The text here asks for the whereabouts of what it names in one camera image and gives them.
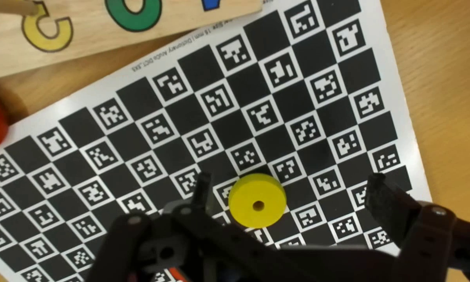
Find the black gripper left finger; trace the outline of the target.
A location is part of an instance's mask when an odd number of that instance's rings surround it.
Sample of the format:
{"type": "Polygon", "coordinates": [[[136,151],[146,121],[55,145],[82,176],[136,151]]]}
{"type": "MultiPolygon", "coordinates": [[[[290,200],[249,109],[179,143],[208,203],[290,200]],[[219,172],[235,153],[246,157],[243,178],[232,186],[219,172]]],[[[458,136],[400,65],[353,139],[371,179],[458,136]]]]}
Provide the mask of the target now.
{"type": "Polygon", "coordinates": [[[210,175],[201,173],[197,176],[197,183],[193,190],[191,204],[196,209],[208,211],[210,209],[210,192],[212,192],[210,175]]]}

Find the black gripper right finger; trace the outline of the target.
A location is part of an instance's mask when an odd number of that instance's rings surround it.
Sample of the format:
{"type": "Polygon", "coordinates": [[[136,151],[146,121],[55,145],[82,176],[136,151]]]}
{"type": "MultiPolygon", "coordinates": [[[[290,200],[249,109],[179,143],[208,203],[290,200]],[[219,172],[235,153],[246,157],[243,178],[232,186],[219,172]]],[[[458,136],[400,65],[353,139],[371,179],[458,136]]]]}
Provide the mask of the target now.
{"type": "Polygon", "coordinates": [[[407,237],[422,209],[420,203],[385,173],[373,173],[368,178],[365,206],[395,244],[407,237]]]}

